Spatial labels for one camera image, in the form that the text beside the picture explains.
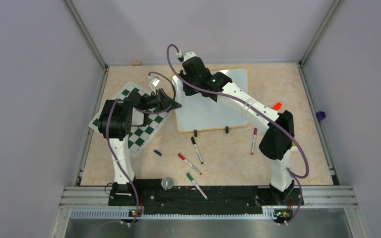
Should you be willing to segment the yellow framed whiteboard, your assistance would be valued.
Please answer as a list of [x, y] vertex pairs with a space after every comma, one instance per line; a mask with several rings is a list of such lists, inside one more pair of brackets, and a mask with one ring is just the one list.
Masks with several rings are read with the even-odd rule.
[[201, 94], [185, 95], [184, 85], [175, 75], [172, 76], [172, 82], [176, 89], [175, 101], [182, 105], [181, 108], [175, 109], [178, 132], [225, 129], [225, 127], [242, 127], [249, 124], [233, 109], [210, 98]]

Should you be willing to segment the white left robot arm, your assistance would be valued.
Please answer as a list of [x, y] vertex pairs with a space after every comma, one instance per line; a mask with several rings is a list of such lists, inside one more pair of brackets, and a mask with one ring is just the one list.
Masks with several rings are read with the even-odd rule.
[[139, 191], [130, 186], [135, 179], [130, 155], [137, 153], [157, 132], [169, 112], [181, 108], [175, 97], [163, 89], [150, 94], [126, 89], [116, 99], [107, 100], [92, 123], [107, 140], [115, 170], [115, 185], [125, 185], [120, 198], [127, 205], [135, 204]]

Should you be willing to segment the blue marker cap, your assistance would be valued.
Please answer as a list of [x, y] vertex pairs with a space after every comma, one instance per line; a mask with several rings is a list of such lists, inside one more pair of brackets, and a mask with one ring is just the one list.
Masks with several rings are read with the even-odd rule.
[[155, 154], [157, 154], [158, 156], [162, 156], [162, 153], [159, 152], [158, 150], [153, 150], [153, 152], [154, 152]]

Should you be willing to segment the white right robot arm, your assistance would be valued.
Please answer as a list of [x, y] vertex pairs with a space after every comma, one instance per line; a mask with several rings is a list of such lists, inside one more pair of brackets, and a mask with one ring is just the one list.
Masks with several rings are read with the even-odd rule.
[[293, 115], [260, 103], [236, 84], [235, 75], [211, 72], [194, 52], [177, 52], [176, 56], [183, 67], [178, 75], [187, 96], [200, 93], [233, 109], [263, 135], [258, 147], [271, 160], [271, 198], [277, 204], [285, 204], [294, 187], [294, 180], [287, 171], [294, 138]]

